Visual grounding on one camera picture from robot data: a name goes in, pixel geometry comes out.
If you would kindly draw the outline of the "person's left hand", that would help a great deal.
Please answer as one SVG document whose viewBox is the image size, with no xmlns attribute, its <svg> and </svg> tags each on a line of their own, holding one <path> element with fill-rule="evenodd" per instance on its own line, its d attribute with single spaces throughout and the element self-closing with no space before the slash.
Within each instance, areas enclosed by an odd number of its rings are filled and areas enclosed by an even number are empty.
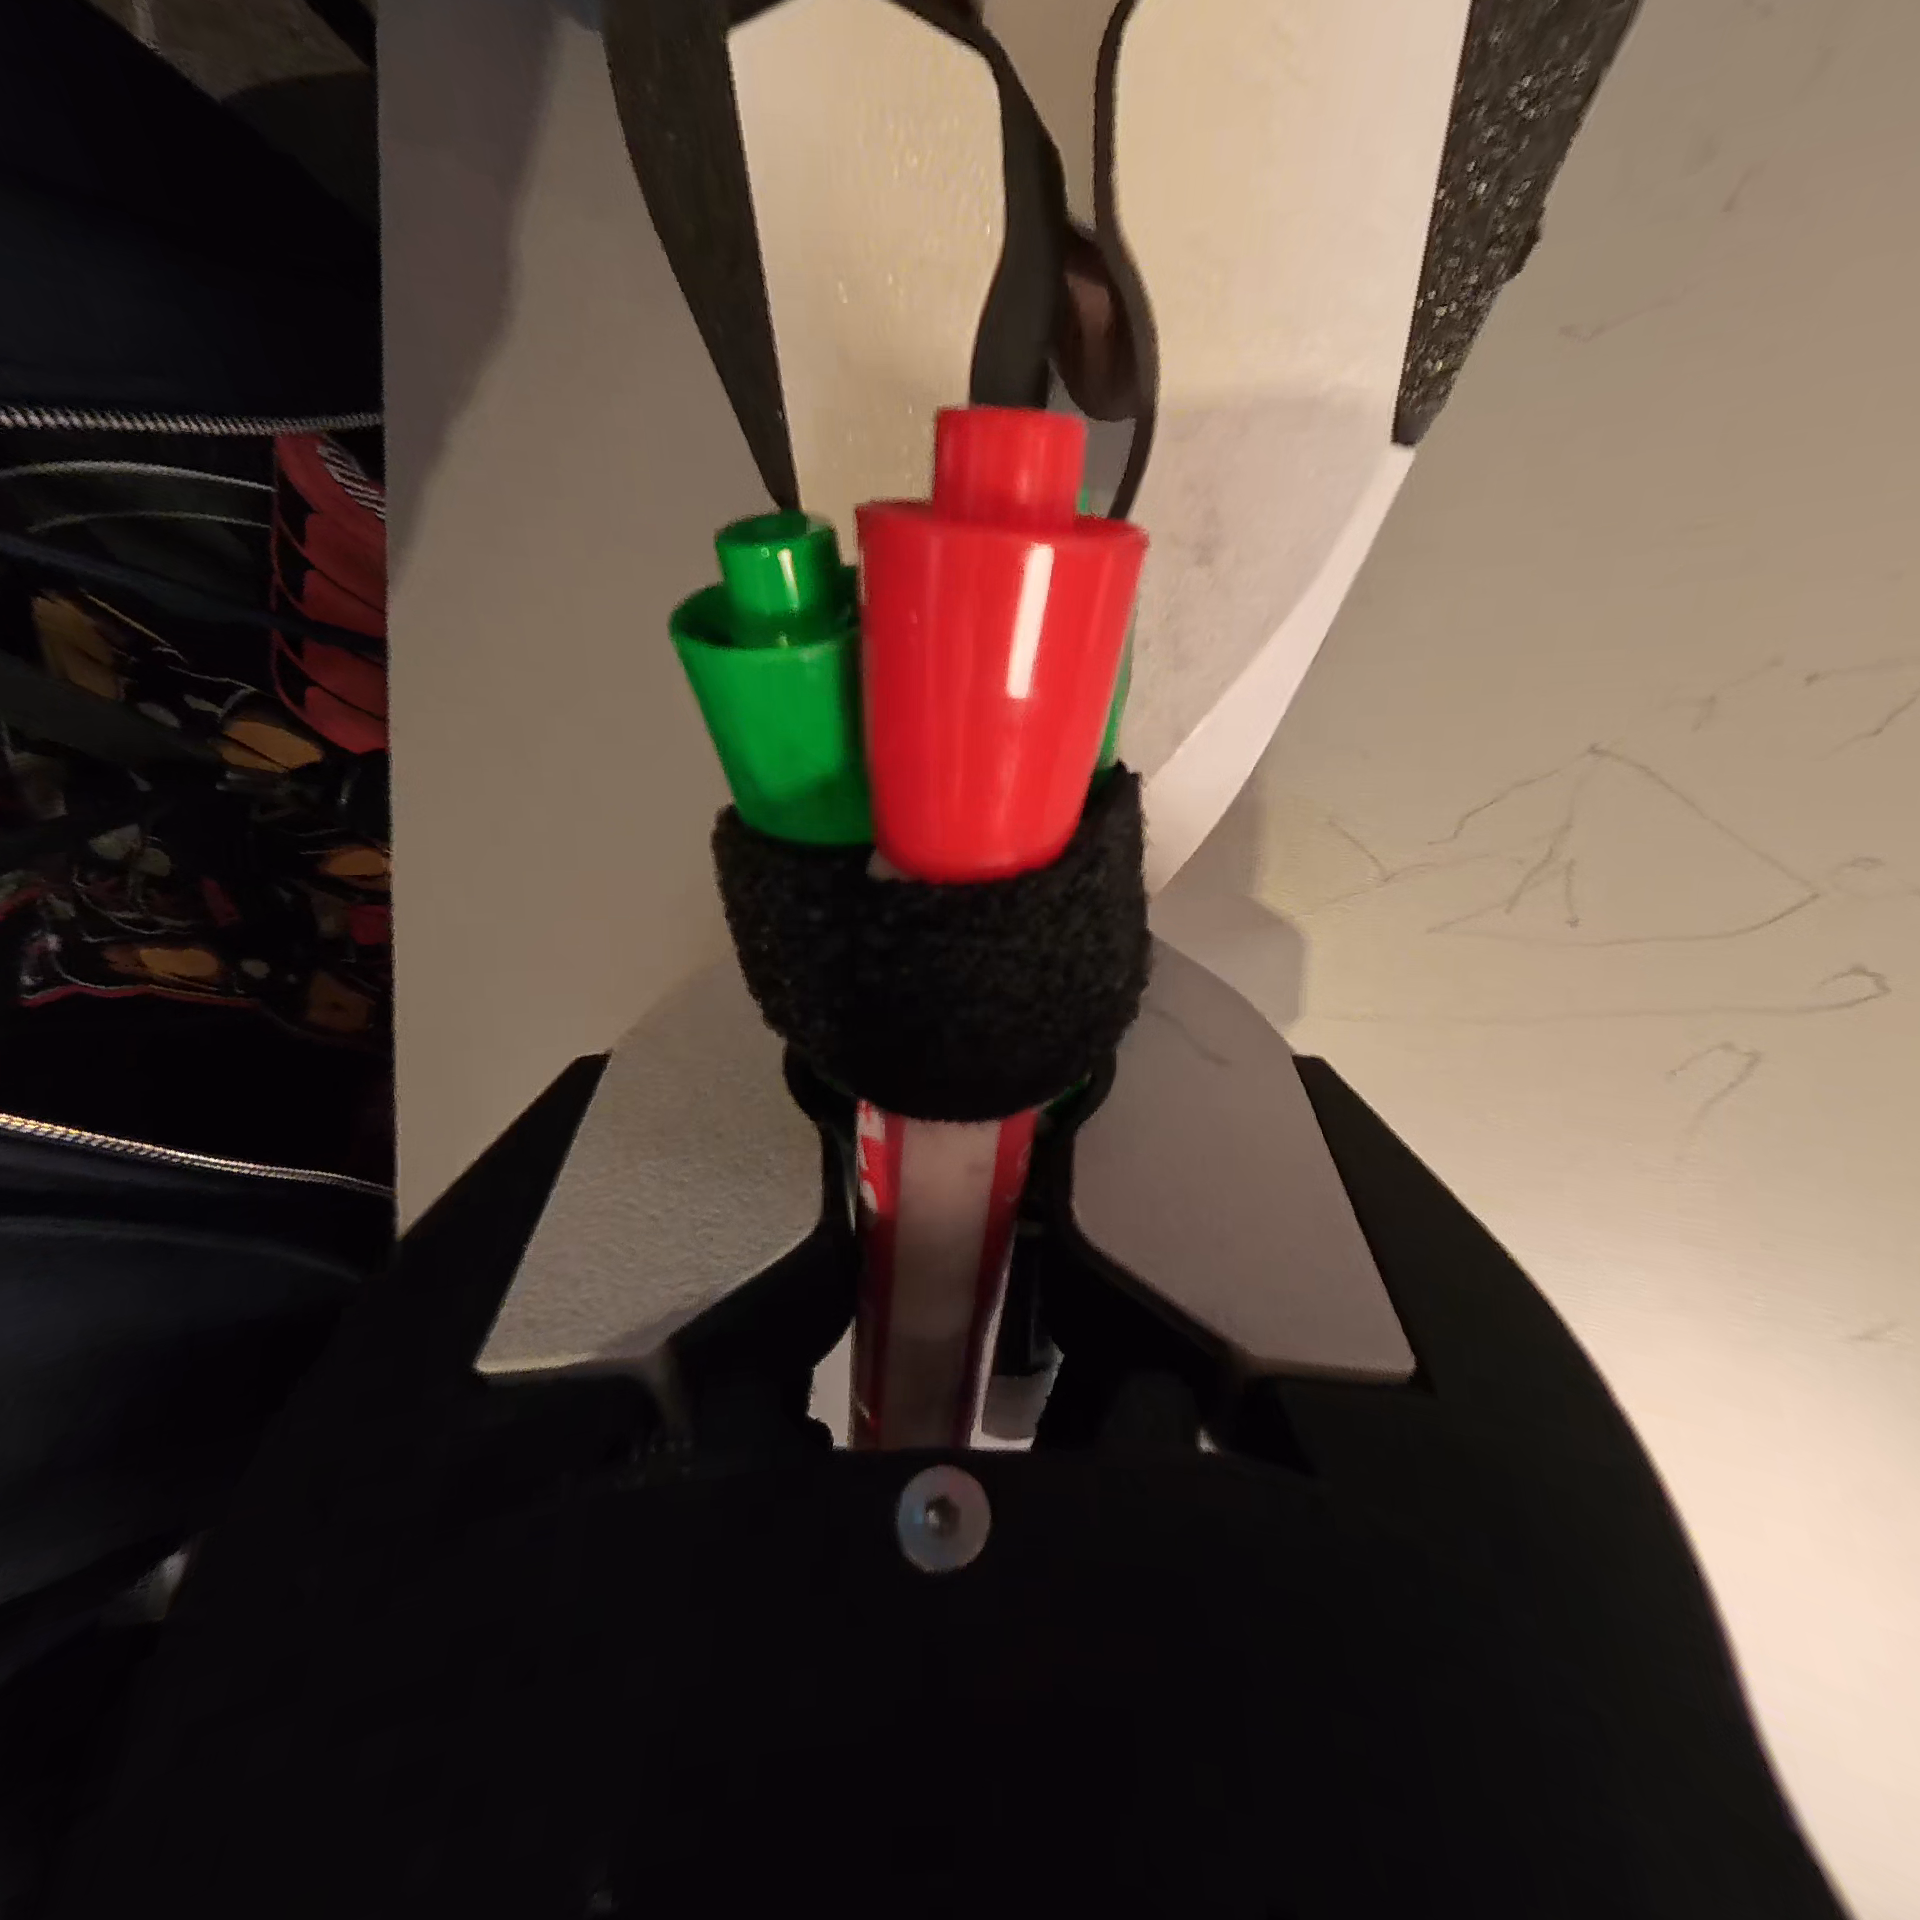
<svg viewBox="0 0 1920 1920">
<path fill-rule="evenodd" d="M 1049 357 L 1083 417 L 1102 424 L 1135 418 L 1142 381 L 1133 325 L 1109 261 L 1081 232 L 1070 232 L 1063 249 Z"/>
</svg>

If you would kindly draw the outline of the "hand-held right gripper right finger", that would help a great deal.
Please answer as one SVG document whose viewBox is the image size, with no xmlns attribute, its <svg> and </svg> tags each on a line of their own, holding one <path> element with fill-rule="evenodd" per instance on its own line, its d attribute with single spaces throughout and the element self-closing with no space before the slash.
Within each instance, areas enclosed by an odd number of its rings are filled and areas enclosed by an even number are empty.
<svg viewBox="0 0 1920 1920">
<path fill-rule="evenodd" d="M 1049 1140 L 1049 1337 L 1053 1435 L 1146 1379 L 1174 1428 L 1252 1435 L 1269 1384 L 1418 1377 L 1290 1045 L 1165 941 Z"/>
</svg>

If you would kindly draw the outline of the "dark zip jacket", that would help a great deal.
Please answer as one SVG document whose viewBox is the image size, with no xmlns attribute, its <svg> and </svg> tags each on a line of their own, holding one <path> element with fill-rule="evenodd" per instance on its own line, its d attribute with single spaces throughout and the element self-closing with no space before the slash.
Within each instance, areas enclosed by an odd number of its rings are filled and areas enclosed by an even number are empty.
<svg viewBox="0 0 1920 1920">
<path fill-rule="evenodd" d="M 4 410 L 386 408 L 375 5 L 2 5 Z M 4 1674 L 201 1532 L 393 1187 L 4 1133 Z"/>
</svg>

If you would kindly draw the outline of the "red dry erase marker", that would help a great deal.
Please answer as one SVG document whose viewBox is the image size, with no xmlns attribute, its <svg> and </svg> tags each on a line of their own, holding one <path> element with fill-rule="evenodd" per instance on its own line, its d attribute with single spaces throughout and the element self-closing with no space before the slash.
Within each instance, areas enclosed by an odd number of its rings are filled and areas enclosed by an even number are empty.
<svg viewBox="0 0 1920 1920">
<path fill-rule="evenodd" d="M 854 512 L 878 885 L 854 1072 L 861 1283 L 850 1442 L 963 1448 L 1043 1087 L 1018 882 L 1074 840 L 1146 557 L 1078 511 L 1086 428 L 939 412 L 924 500 Z"/>
</svg>

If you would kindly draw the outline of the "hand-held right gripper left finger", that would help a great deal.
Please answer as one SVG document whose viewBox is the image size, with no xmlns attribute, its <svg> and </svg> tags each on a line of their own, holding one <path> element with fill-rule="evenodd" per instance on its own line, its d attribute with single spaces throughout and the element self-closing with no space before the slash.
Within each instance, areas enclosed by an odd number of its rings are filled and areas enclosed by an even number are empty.
<svg viewBox="0 0 1920 1920">
<path fill-rule="evenodd" d="M 577 1068 L 475 1381 L 636 1386 L 667 1419 L 814 1419 L 850 1319 L 850 1219 L 781 1047 L 625 1039 Z"/>
</svg>

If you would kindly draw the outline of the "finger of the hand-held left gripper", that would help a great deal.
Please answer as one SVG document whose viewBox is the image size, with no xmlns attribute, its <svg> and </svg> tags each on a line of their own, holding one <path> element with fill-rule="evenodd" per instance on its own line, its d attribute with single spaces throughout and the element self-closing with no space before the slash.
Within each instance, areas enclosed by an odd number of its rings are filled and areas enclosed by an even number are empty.
<svg viewBox="0 0 1920 1920">
<path fill-rule="evenodd" d="M 801 506 L 924 496 L 941 410 L 1049 403 L 1053 140 L 981 5 L 739 8 L 726 57 Z"/>
<path fill-rule="evenodd" d="M 1148 3 L 1095 83 L 1149 443 L 1119 757 L 1146 873 L 1227 813 L 1410 468 L 1394 443 L 1468 3 Z"/>
</svg>

